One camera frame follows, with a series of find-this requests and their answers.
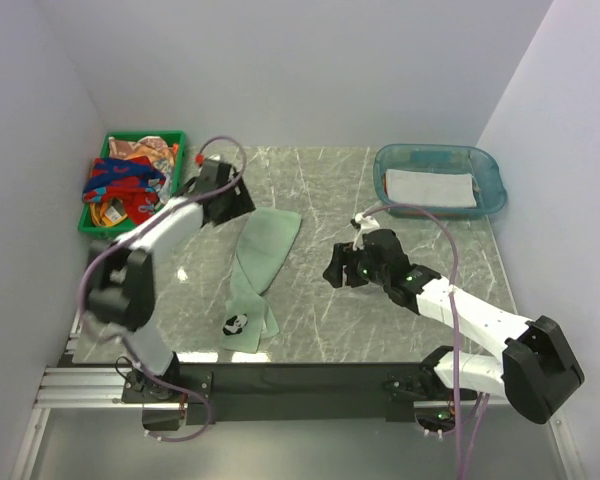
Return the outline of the green panda towel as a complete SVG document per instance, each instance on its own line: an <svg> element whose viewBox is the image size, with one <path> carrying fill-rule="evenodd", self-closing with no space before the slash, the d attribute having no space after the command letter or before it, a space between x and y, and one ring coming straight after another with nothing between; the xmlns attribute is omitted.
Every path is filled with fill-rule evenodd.
<svg viewBox="0 0 600 480"><path fill-rule="evenodd" d="M300 214L259 207L249 215L235 248L220 346L254 354L279 326L265 294L286 262L301 227Z"/></svg>

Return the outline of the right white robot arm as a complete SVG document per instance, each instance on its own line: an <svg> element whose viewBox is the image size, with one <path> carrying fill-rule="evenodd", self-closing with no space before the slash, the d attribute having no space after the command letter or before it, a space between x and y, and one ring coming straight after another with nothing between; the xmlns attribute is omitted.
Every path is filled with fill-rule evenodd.
<svg viewBox="0 0 600 480"><path fill-rule="evenodd" d="M458 328L483 355L448 352L420 375L423 393L442 399L455 386L505 398L525 419L545 424L585 381L553 319L531 320L493 306L435 270L413 263L394 231L376 229L337 243L323 273L334 288L373 283L396 305Z"/></svg>

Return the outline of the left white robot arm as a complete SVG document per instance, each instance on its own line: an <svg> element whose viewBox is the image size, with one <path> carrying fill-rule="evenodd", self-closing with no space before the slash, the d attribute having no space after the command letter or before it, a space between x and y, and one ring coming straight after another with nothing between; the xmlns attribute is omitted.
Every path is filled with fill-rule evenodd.
<svg viewBox="0 0 600 480"><path fill-rule="evenodd" d="M148 220L111 243L94 242L79 290L78 311L113 327L145 388L157 401L181 389L180 362L153 321L155 267L207 225L221 225L255 209L242 177L244 168L210 158Z"/></svg>

